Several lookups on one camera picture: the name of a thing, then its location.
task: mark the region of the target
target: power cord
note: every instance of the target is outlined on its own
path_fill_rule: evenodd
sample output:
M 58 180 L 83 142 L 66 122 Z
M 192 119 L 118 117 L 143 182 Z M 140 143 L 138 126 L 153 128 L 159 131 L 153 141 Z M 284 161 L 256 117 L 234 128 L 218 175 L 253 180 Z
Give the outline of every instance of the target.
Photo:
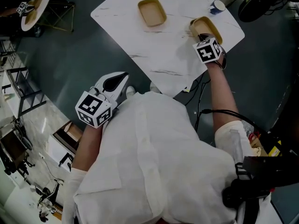
M 262 128 L 260 128 L 258 125 L 256 125 L 253 121 L 251 121 L 249 118 L 247 118 L 237 112 L 234 112 L 232 110 L 204 109 L 199 113 L 198 120 L 200 119 L 200 116 L 202 114 L 210 114 L 210 113 L 223 113 L 223 114 L 228 114 L 228 115 L 237 117 L 239 119 L 242 119 L 242 120 L 246 121 L 247 123 L 251 124 L 254 128 L 256 128 L 260 132 L 261 135 L 264 135 L 265 139 L 269 143 L 273 143 L 273 146 L 275 146 L 281 153 L 283 153 L 283 155 L 296 155 L 296 153 L 290 147 L 286 147 L 286 145 L 277 145 L 277 140 L 271 134 L 264 131 Z
M 199 95 L 199 100 L 198 100 L 198 107 L 197 107 L 197 119 L 196 119 L 195 126 L 194 126 L 196 132 L 198 130 L 198 124 L 199 124 L 199 117 L 200 117 L 199 105 L 200 105 L 201 97 L 206 88 L 206 84 L 208 84 L 210 81 L 211 81 L 211 79 L 209 79 L 207 82 L 204 82 L 201 84 L 200 95 Z
M 274 8 L 274 9 L 269 9 L 267 12 L 271 12 L 271 13 L 269 13 L 269 14 L 264 14 L 264 15 L 267 15 L 267 16 L 270 16 L 270 15 L 272 15 L 275 11 L 278 11 L 278 10 L 281 10 L 281 9 L 283 9 L 284 8 L 284 6 L 288 3 L 288 0 L 284 3 L 284 0 L 281 0 L 279 3 L 282 3 L 282 5 L 280 6 L 280 7 L 276 7 L 276 8 Z
M 199 84 L 201 83 L 201 80 L 202 80 L 202 78 L 204 77 L 204 74 L 205 74 L 205 72 L 201 75 L 201 78 L 200 78 L 199 81 L 196 80 L 197 85 L 196 85 L 193 89 L 190 90 L 190 91 L 195 90 L 195 92 L 194 92 L 193 96 L 191 97 L 191 99 L 189 99 L 189 101 L 185 104 L 185 106 L 187 106 L 187 105 L 191 102 L 191 100 L 193 100 L 193 98 L 194 98 L 194 96 L 195 96 L 195 94 L 197 93 L 197 90 L 198 90 L 198 88 L 199 88 Z
M 231 5 L 233 5 L 233 3 L 234 3 L 235 1 L 237 1 L 237 0 L 233 0 L 231 3 L 229 3 L 229 4 L 226 6 L 226 8 L 228 8 L 228 7 L 230 7 Z

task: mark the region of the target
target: tray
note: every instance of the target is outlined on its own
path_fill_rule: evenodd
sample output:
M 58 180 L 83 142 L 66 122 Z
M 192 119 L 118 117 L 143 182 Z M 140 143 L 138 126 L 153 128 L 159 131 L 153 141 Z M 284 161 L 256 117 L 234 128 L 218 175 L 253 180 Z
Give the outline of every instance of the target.
M 213 34 L 217 40 L 217 42 L 221 45 L 222 44 L 222 37 L 215 27 L 215 25 L 212 23 L 210 19 L 207 17 L 200 17 L 197 19 L 194 19 L 190 22 L 189 26 L 190 31 L 194 35 L 197 42 L 200 42 L 198 35 L 202 33 L 209 33 Z
M 31 23 L 36 19 L 37 16 L 37 9 L 39 8 L 42 0 L 31 0 L 28 2 L 29 5 L 35 6 L 34 10 L 32 10 L 27 16 L 25 20 L 25 24 Z
M 166 21 L 166 13 L 159 0 L 142 0 L 138 8 L 148 27 L 159 26 Z

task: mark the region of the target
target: wire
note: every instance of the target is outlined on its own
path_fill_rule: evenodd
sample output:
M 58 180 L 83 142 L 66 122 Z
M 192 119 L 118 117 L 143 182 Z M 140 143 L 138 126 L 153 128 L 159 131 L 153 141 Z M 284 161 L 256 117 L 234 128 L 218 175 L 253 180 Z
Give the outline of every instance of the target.
M 54 178 L 56 178 L 56 179 L 59 179 L 59 180 L 61 180 L 61 181 L 63 181 L 64 182 L 64 180 L 62 180 L 62 179 L 60 179 L 60 178 L 57 178 L 57 177 L 55 177 L 52 173 L 51 173 L 51 170 L 49 169 L 49 166 L 48 166 L 48 164 L 46 163 L 46 160 L 45 159 L 43 159 L 42 158 L 42 160 L 45 162 L 45 164 L 46 164 L 46 166 L 47 166 L 47 168 L 48 168 L 48 170 L 49 170 L 49 172 L 50 172 L 50 174 L 52 175 L 52 177 L 54 177 Z
M 234 117 L 237 117 L 239 119 L 242 119 L 244 121 L 246 121 L 247 123 L 251 124 L 254 128 L 256 128 L 262 135 L 265 136 L 265 138 L 268 140 L 269 143 L 272 143 L 273 146 L 276 146 L 276 148 L 282 152 L 284 155 L 294 155 L 294 153 L 292 152 L 292 149 L 290 147 L 285 147 L 285 146 L 281 146 L 281 145 L 276 145 L 277 141 L 275 140 L 275 137 L 271 136 L 270 134 L 268 134 L 266 131 L 264 131 L 262 128 L 260 128 L 258 125 L 256 125 L 253 121 L 251 121 L 249 118 L 231 111 L 231 110 L 210 110 L 210 109 L 204 109 L 199 113 L 199 118 L 201 116 L 201 114 L 210 114 L 210 113 L 223 113 L 223 114 L 228 114 Z
M 285 3 L 284 3 L 283 1 L 284 1 L 284 0 L 282 0 L 282 5 L 281 5 L 280 7 L 276 7 L 276 8 L 274 8 L 274 9 L 269 9 L 267 12 L 271 11 L 271 13 L 269 13 L 269 14 L 266 14 L 266 13 L 265 13 L 264 15 L 270 16 L 270 15 L 272 15 L 275 11 L 278 11 L 278 10 L 283 9 L 284 6 L 288 3 L 288 1 L 286 1 Z
M 196 85 L 196 90 L 195 90 L 193 96 L 191 97 L 191 99 L 189 99 L 189 101 L 185 104 L 185 106 L 187 106 L 187 104 L 189 104 L 190 101 L 194 98 L 194 96 L 195 96 L 195 94 L 196 94 L 196 92 L 197 92 L 197 90 L 198 90 L 198 88 L 199 88 L 199 84 L 201 83 L 201 80 L 202 80 L 202 78 L 204 77 L 204 74 L 205 74 L 205 73 L 203 73 L 203 74 L 201 75 L 201 78 L 200 78 L 198 84 Z
M 226 6 L 226 8 L 228 8 L 228 7 L 230 7 L 231 5 L 233 5 L 233 3 L 234 3 L 235 1 L 237 1 L 237 0 L 233 0 L 231 3 L 229 3 L 229 4 Z
M 280 1 L 276 2 L 276 3 L 274 3 L 274 5 L 276 6 L 276 5 L 278 5 L 279 3 L 283 2 L 283 1 L 284 0 L 280 0 Z
M 195 86 L 193 89 L 191 89 L 189 92 L 192 92 L 193 90 L 195 90 L 195 89 L 197 88 L 197 86 L 199 86 L 199 82 L 198 82 L 197 80 L 194 80 L 194 81 L 196 81 L 197 84 L 196 84 L 196 86 Z
M 272 204 L 272 206 L 273 206 L 274 210 L 276 211 L 276 213 L 277 213 L 277 215 L 278 215 L 278 217 L 279 217 L 279 219 L 280 219 L 281 223 L 282 223 L 282 224 L 285 224 L 285 222 L 283 221 L 283 219 L 282 219 L 282 217 L 281 217 L 281 215 L 280 215 L 279 211 L 277 210 L 277 208 L 276 208 L 275 204 L 273 203 L 273 201 L 271 200 L 270 202 L 271 202 L 271 204 Z
M 195 122 L 195 126 L 194 126 L 194 129 L 195 131 L 197 132 L 197 129 L 198 129 L 198 124 L 199 124 L 199 105 L 200 105 L 200 101 L 201 101 L 201 97 L 203 95 L 203 92 L 206 88 L 206 84 L 208 84 L 209 82 L 211 81 L 211 79 L 209 79 L 207 82 L 204 82 L 201 84 L 201 89 L 200 89 L 200 95 L 199 95 L 199 100 L 198 100 L 198 107 L 197 107 L 197 119 L 196 119 L 196 122 Z

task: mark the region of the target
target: person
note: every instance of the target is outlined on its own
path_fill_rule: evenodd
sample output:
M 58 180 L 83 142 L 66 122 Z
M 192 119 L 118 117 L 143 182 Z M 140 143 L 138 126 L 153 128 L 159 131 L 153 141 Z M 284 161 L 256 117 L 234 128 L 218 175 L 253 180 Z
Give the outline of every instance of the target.
M 238 112 L 221 67 L 208 63 L 207 71 L 212 108 Z M 237 217 L 221 194 L 237 178 L 235 164 L 253 155 L 241 121 L 213 114 L 215 148 L 199 139 L 180 102 L 132 87 L 127 97 L 105 128 L 86 127 L 62 223 L 243 223 L 244 213 Z
M 21 17 L 17 8 L 30 0 L 0 0 L 0 35 L 14 36 L 21 29 Z

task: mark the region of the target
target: wrist strap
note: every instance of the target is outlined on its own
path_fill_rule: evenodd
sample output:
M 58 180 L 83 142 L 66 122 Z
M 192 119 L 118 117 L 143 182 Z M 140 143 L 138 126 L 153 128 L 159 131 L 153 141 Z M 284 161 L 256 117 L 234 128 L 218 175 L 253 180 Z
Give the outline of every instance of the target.
M 219 65 L 219 67 L 221 68 L 221 70 L 223 70 L 222 65 L 218 61 L 213 61 L 212 63 L 215 63 L 215 64 Z

